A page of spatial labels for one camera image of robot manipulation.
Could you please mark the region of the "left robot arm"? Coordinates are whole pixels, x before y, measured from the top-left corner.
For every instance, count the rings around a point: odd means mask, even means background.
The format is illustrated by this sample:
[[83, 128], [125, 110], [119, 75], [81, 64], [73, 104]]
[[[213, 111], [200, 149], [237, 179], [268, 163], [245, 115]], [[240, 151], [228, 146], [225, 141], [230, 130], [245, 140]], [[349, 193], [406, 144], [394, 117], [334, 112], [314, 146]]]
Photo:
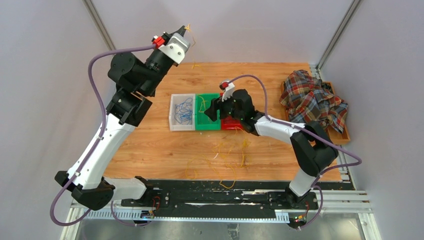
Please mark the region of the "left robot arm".
[[69, 191], [79, 204], [98, 211], [116, 200], [133, 199], [142, 207], [152, 203], [153, 193], [142, 177], [110, 178], [104, 172], [146, 116], [163, 78], [184, 60], [191, 46], [185, 38], [187, 30], [187, 26], [181, 26], [154, 36], [150, 45], [107, 51], [89, 62], [88, 77], [93, 81], [95, 62], [112, 56], [107, 75], [115, 83], [116, 92], [108, 104], [99, 102], [101, 124], [82, 156], [71, 168], [55, 175], [62, 190]]

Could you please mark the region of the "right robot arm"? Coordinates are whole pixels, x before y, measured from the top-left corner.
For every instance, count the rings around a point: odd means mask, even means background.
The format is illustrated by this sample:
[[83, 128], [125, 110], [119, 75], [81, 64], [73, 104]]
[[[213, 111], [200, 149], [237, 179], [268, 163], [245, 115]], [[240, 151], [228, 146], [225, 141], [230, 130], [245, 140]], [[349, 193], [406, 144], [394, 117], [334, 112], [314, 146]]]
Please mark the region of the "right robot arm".
[[306, 195], [320, 173], [339, 155], [319, 123], [290, 123], [266, 116], [255, 109], [245, 89], [236, 90], [228, 99], [222, 96], [212, 99], [204, 113], [213, 122], [231, 117], [238, 120], [247, 133], [292, 145], [300, 169], [285, 189], [285, 200], [294, 209], [306, 202]]

